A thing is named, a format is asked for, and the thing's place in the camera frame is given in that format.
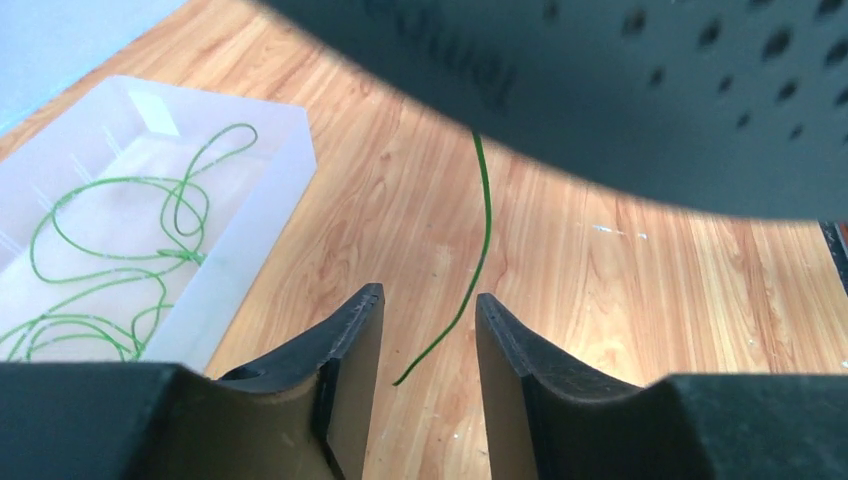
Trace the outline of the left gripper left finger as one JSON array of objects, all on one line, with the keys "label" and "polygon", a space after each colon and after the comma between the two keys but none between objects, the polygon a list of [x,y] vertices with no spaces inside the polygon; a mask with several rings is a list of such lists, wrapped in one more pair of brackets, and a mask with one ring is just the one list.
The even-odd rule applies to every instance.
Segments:
[{"label": "left gripper left finger", "polygon": [[5,363],[5,479],[359,479],[384,289],[217,380],[176,363]]}]

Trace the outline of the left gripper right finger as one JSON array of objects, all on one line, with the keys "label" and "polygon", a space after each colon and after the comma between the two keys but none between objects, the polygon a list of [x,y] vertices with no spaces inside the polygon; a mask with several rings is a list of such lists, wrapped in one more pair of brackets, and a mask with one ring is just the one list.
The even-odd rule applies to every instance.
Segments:
[{"label": "left gripper right finger", "polygon": [[670,374],[638,387],[476,301],[495,479],[843,479],[847,379]]}]

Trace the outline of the dark grey spool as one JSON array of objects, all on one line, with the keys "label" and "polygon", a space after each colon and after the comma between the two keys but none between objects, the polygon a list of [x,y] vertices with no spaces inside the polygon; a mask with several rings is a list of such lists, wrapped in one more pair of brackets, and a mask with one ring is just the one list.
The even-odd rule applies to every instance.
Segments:
[{"label": "dark grey spool", "polygon": [[758,219],[847,217],[843,1],[272,1],[531,159]]}]

